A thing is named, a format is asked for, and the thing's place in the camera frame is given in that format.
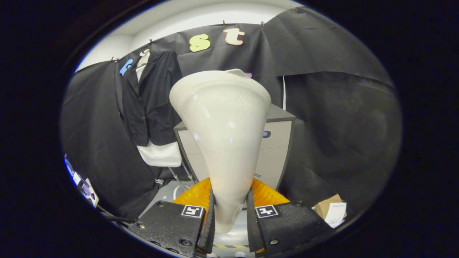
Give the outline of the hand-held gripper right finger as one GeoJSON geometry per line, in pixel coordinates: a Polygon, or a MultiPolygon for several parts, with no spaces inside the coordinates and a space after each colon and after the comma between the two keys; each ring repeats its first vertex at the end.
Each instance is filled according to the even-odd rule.
{"type": "Polygon", "coordinates": [[[246,197],[246,223],[249,250],[257,258],[285,258],[333,232],[313,209],[289,201],[256,178],[246,197]]]}

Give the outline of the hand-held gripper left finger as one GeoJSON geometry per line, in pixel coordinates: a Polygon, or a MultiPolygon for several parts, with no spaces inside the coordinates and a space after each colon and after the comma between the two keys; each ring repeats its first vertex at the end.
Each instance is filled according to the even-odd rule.
{"type": "Polygon", "coordinates": [[[211,180],[200,181],[172,202],[156,201],[128,229],[157,248],[188,258],[211,254],[216,231],[211,180]]]}

